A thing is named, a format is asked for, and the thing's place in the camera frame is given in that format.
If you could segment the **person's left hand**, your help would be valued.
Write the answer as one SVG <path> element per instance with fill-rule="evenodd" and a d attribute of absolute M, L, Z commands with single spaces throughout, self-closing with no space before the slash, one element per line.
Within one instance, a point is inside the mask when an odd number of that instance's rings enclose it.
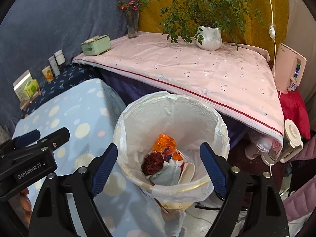
<path fill-rule="evenodd" d="M 20 204 L 24 211 L 25 221 L 27 223 L 27 226 L 29 226 L 32 216 L 32 205 L 28 198 L 29 190 L 28 188 L 22 190 L 20 192 Z"/>

